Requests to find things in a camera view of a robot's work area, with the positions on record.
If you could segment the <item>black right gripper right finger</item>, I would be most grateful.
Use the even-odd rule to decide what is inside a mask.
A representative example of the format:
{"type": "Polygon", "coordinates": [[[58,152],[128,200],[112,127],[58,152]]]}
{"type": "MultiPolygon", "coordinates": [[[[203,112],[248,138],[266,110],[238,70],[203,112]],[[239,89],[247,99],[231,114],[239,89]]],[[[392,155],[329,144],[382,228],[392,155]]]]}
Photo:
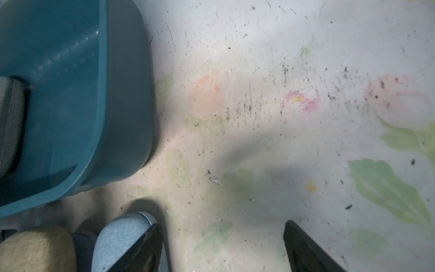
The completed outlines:
{"type": "Polygon", "coordinates": [[[345,272],[296,222],[286,222],[283,240],[292,272],[345,272]]]}

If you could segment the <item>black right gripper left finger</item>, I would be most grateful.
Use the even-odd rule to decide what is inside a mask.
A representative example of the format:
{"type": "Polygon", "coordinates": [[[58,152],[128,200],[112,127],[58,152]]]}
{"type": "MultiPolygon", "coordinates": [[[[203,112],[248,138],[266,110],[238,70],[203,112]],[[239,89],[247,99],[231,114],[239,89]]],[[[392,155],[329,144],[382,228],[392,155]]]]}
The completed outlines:
{"type": "Polygon", "coordinates": [[[163,242],[162,226],[154,223],[108,271],[157,272],[163,242]]]}

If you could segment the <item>tan fabric glasses case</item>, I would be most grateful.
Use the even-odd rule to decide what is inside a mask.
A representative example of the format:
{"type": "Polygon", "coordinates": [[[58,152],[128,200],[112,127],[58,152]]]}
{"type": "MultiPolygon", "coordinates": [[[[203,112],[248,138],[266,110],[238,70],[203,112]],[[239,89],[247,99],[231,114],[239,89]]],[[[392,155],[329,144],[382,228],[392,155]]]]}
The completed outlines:
{"type": "Polygon", "coordinates": [[[2,272],[75,272],[70,233],[60,226],[17,232],[1,243],[2,272]]]}

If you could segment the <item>light blue glasses case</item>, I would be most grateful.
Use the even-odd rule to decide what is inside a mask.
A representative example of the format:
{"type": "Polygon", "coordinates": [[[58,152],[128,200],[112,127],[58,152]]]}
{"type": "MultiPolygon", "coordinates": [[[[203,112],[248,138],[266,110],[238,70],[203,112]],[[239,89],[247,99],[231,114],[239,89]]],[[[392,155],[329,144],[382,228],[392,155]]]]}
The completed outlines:
{"type": "MultiPolygon", "coordinates": [[[[91,271],[108,272],[154,223],[158,221],[152,215],[145,212],[133,212],[119,216],[107,224],[96,240],[91,271]]],[[[168,271],[170,271],[169,261],[163,242],[158,272],[168,271]]]]}

